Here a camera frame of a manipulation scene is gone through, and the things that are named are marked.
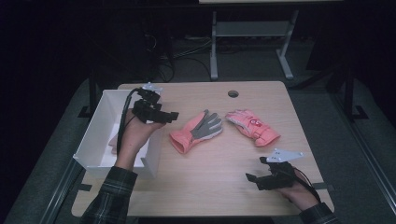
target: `gray carpet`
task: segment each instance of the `gray carpet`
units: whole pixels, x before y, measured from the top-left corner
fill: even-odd
[[[292,86],[311,77],[314,72],[305,71],[312,42],[292,42],[288,51],[294,80],[286,80],[276,59],[278,42],[266,42],[264,46],[243,42],[242,50],[219,55],[219,81],[280,80]],[[187,49],[185,43],[176,45],[180,52]],[[209,66],[207,52],[188,56]],[[195,60],[176,61],[177,70],[172,82],[210,81],[202,64]],[[327,78],[302,91],[290,91],[290,98],[303,125],[309,145],[315,155],[325,182],[333,187],[330,191],[335,214],[343,223],[396,223],[396,216],[377,185],[373,173],[355,139],[350,123],[338,107],[339,95],[325,91]],[[57,129],[47,144],[20,197],[8,215],[6,223],[40,223],[47,206],[71,161],[84,134],[88,120],[78,118],[84,105],[89,104],[88,83],[85,81],[72,98]],[[357,120],[354,127],[361,130],[368,145],[374,149],[389,181],[396,184],[396,132],[387,122],[367,89],[359,82],[355,88],[355,104],[367,112],[369,119]],[[78,217],[70,209],[77,193],[77,185],[84,171],[73,176],[72,185],[62,200],[60,211],[54,223],[77,223]],[[298,217],[274,217],[276,224],[301,223]]]

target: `finger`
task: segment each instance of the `finger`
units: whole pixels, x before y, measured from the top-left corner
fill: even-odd
[[[205,121],[207,122],[207,123],[211,123],[211,122],[213,122],[214,120],[216,120],[216,118],[218,117],[219,115],[217,114],[217,113],[213,113],[212,115],[210,115],[209,117],[207,117],[206,119],[205,119]]]
[[[209,111],[206,109],[204,112],[201,112],[197,117],[195,117],[193,119],[194,122],[197,122],[197,125],[195,125],[194,129],[199,129],[201,127],[201,125],[204,123],[208,113],[209,113]]]
[[[222,123],[222,120],[221,120],[221,119],[215,119],[215,120],[213,120],[213,121],[210,122],[210,124],[209,124],[209,125],[210,125],[209,130],[218,128],[219,126],[221,126],[221,123]]]
[[[234,123],[237,126],[242,127],[243,129],[247,129],[248,127],[242,122],[242,120],[239,120],[238,117],[234,117],[234,118],[227,118],[227,120],[229,120],[230,122]]]
[[[239,116],[245,115],[245,114],[246,114],[246,113],[245,113],[245,110],[240,110],[240,109],[235,110],[234,113],[235,113],[236,115],[239,115]]]
[[[226,117],[244,117],[245,115],[241,112],[241,110],[235,110],[233,112],[228,112]]]
[[[222,132],[222,127],[221,127],[221,126],[215,128],[215,129],[211,129],[211,130],[209,130],[209,132],[207,133],[206,137],[204,137],[204,139],[210,139],[210,138],[212,138],[212,137],[218,135],[218,134],[221,133],[221,132]]]
[[[256,117],[256,118],[257,118],[257,116],[253,113],[253,111],[248,110],[248,109],[246,109],[246,110],[244,111],[244,114],[245,114],[246,116],[251,116],[251,117]]]

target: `plaid shirt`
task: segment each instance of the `plaid shirt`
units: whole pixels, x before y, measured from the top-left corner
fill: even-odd
[[[137,174],[113,166],[80,223],[125,223]]]
[[[125,223],[136,179],[134,172],[113,166],[80,223]],[[326,203],[306,209],[300,218],[305,224],[340,223]]]

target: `wooden tabletop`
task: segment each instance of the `wooden tabletop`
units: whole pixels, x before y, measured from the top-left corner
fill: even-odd
[[[129,216],[137,217],[227,217],[285,216],[299,211],[275,191],[258,190],[245,173],[269,175],[268,166],[259,157],[267,157],[274,148],[304,153],[290,163],[302,170],[312,183],[323,179],[305,138],[288,92],[282,82],[202,82],[156,84],[163,87],[162,111],[179,112],[178,119],[164,127],[158,175],[153,180],[137,179],[132,193]],[[128,90],[141,85],[125,84]],[[232,98],[229,91],[239,95]],[[169,133],[179,130],[201,111],[208,109],[223,119],[223,132],[206,140],[187,154],[179,154],[169,142]],[[263,122],[281,134],[266,147],[255,147],[224,116],[235,109],[250,109]],[[103,179],[85,174],[72,208],[81,216],[97,195]],[[333,210],[326,189],[318,190],[323,202]]]

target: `pink and gray glove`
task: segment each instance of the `pink and gray glove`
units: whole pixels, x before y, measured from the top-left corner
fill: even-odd
[[[222,132],[221,119],[214,113],[208,116],[206,109],[198,116],[187,122],[182,130],[173,131],[170,140],[174,148],[184,154],[198,143],[211,139]]]
[[[256,147],[264,147],[280,136],[248,109],[229,112],[225,118],[234,123],[240,133],[256,139]]]

